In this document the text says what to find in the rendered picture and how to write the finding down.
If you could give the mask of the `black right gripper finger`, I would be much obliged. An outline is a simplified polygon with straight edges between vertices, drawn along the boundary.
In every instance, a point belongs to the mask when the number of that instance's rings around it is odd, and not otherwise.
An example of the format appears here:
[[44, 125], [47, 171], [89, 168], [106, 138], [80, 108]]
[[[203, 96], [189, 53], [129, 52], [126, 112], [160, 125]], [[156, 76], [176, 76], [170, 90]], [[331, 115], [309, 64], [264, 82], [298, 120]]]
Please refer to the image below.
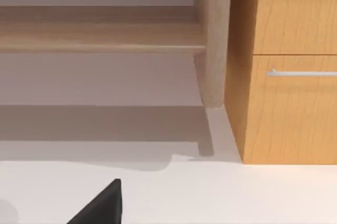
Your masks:
[[122, 224], [121, 179], [114, 179], [66, 224]]

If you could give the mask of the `wooden drawer front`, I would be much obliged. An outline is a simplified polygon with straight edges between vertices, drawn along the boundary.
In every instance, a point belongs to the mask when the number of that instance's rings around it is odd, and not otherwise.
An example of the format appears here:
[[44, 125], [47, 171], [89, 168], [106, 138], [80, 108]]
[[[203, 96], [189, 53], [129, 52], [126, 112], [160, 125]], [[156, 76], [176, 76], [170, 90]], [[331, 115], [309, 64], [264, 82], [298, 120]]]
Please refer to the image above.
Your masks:
[[337, 76], [268, 76], [271, 69], [337, 72], [337, 56], [253, 57], [243, 161], [337, 164]]
[[337, 0], [257, 0], [255, 54], [337, 54]]

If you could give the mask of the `orange wooden cupboard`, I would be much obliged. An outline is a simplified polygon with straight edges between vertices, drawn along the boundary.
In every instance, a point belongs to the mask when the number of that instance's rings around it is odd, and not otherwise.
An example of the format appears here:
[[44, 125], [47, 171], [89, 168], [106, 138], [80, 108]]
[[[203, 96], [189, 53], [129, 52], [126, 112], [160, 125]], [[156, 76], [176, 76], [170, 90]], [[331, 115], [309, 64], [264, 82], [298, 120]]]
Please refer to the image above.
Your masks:
[[[224, 104], [242, 161], [245, 146], [253, 57], [256, 55], [269, 55], [254, 53], [256, 15], [257, 0], [231, 0]], [[278, 55], [337, 56], [337, 54]]]

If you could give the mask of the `pale wooden open shelf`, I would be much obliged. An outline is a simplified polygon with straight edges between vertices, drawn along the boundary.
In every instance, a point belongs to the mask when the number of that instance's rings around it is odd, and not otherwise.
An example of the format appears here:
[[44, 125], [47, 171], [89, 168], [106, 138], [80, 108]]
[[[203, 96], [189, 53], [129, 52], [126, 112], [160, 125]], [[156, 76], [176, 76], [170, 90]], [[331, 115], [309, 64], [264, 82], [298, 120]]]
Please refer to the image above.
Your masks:
[[224, 102], [230, 0], [191, 6], [0, 6], [0, 53], [191, 53], [202, 103]]

